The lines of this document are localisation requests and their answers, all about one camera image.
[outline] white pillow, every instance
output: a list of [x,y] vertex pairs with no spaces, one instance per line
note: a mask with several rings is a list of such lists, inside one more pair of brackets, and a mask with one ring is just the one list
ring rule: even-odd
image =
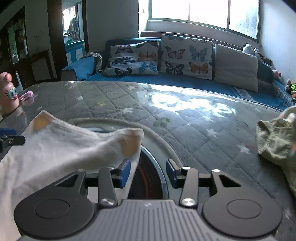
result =
[[156,75],[158,41],[111,46],[105,76],[127,74]]
[[212,41],[163,34],[160,72],[212,80],[213,47]]
[[215,46],[215,81],[258,92],[257,57],[224,45]]

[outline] metal screw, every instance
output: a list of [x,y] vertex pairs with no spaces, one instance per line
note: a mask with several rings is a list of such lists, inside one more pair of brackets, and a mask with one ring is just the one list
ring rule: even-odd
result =
[[192,198],[184,198],[181,203],[184,205],[184,206],[188,206],[188,207],[191,207],[191,206],[194,206],[196,204],[196,201]]
[[103,198],[101,200],[101,204],[106,205],[106,206],[112,206],[115,204],[115,200],[113,200],[111,198]]

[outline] plush panda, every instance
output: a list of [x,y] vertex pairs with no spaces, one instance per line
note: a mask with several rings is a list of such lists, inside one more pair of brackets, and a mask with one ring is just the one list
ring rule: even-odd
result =
[[244,53],[248,53],[248,54],[251,54],[251,55],[255,55],[255,56],[258,58],[258,60],[259,60],[260,62],[263,61],[263,59],[262,59],[263,56],[260,54],[259,49],[252,49],[252,46],[249,45],[249,44],[245,44],[245,45],[243,46],[243,48],[242,48],[242,51],[243,51]]

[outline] blue object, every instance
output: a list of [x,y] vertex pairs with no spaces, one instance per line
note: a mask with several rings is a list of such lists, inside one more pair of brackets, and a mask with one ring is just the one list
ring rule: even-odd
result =
[[68,65],[63,70],[73,69],[76,73],[77,80],[85,80],[94,73],[95,67],[96,67],[95,58],[87,57]]
[[71,62],[74,63],[77,61],[76,50],[82,49],[82,54],[85,55],[84,40],[66,44],[65,49],[66,49],[66,54],[67,53],[71,54]]
[[168,175],[168,178],[170,179],[172,187],[177,188],[177,175],[169,160],[166,161],[166,173]]
[[121,188],[124,188],[126,186],[126,182],[128,181],[128,177],[131,172],[131,160],[128,159],[124,166],[121,167],[121,175],[119,179],[119,184]]
[[0,128],[0,137],[6,135],[16,135],[17,132],[14,129]]

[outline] window frame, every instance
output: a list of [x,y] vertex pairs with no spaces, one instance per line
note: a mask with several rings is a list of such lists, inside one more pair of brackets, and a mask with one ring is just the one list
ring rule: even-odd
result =
[[258,29],[257,29],[257,38],[252,38],[248,35],[242,34],[240,32],[234,31],[229,29],[230,26],[230,4],[231,4],[231,0],[228,0],[228,15],[227,15],[227,27],[226,28],[221,28],[215,25],[210,25],[210,24],[206,24],[206,23],[199,23],[199,22],[193,22],[190,21],[190,2],[189,2],[189,15],[188,15],[188,20],[182,20],[182,19],[174,19],[174,18],[153,18],[152,17],[152,0],[149,0],[149,18],[148,20],[164,20],[164,21],[173,21],[173,22],[184,22],[184,23],[193,23],[193,24],[198,24],[198,25],[202,25],[202,26],[206,26],[206,27],[211,27],[211,28],[216,28],[216,29],[220,29],[220,30],[224,30],[227,31],[229,33],[233,33],[239,36],[242,36],[244,38],[250,39],[254,42],[259,43],[260,40],[260,33],[261,33],[261,19],[262,19],[262,0],[259,0],[259,18],[258,18]]

